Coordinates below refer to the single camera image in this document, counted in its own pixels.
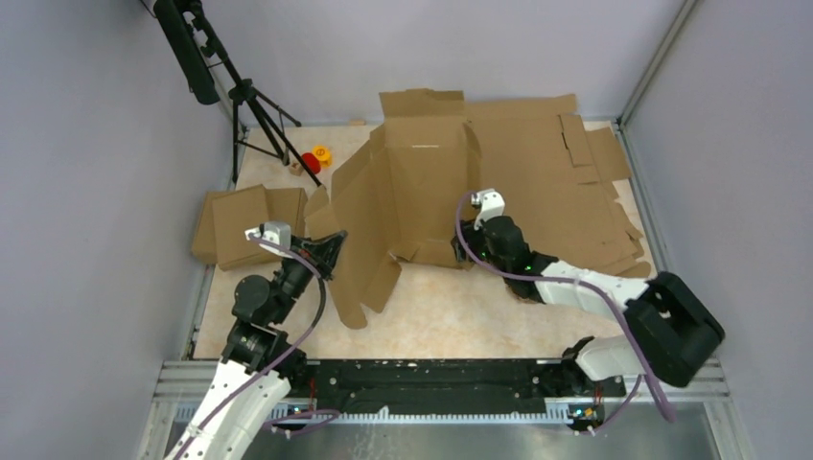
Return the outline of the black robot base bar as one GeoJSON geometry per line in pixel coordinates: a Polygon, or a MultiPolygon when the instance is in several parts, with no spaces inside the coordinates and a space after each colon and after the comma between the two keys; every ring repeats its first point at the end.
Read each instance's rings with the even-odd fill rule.
{"type": "Polygon", "coordinates": [[[552,399],[596,403],[627,393],[621,378],[592,381],[560,358],[321,359],[279,369],[291,397],[348,415],[534,414],[552,399]]]}

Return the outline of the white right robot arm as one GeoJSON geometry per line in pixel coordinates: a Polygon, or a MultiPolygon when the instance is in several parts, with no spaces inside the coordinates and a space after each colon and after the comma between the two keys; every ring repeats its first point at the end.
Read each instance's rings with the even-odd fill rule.
{"type": "Polygon", "coordinates": [[[617,336],[587,336],[564,351],[562,381],[575,395],[624,375],[686,387],[725,340],[722,325],[674,273],[625,278],[577,267],[532,250],[507,216],[460,220],[452,246],[459,261],[499,275],[521,300],[578,308],[619,325],[617,336]]]}

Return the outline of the large cardboard box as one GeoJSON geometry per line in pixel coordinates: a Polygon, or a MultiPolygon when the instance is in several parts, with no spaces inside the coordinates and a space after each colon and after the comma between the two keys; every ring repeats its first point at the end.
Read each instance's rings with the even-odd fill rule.
{"type": "Polygon", "coordinates": [[[346,232],[329,283],[352,330],[381,312],[402,263],[463,266],[452,239],[458,200],[480,183],[481,152],[460,90],[380,95],[383,123],[319,187],[305,207],[308,234],[346,232]]]}

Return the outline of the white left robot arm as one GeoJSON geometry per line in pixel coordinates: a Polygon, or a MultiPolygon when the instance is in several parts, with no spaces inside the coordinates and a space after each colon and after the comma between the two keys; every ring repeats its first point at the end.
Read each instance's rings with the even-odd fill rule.
{"type": "Polygon", "coordinates": [[[300,346],[326,310],[327,283],[333,277],[347,233],[319,239],[292,234],[281,221],[245,231],[247,241],[281,257],[273,278],[247,276],[234,291],[235,322],[226,338],[215,375],[203,401],[168,453],[170,459],[240,459],[286,396],[307,384],[307,356],[300,346]],[[308,328],[294,341],[279,330],[310,283],[318,304],[308,328]]]}

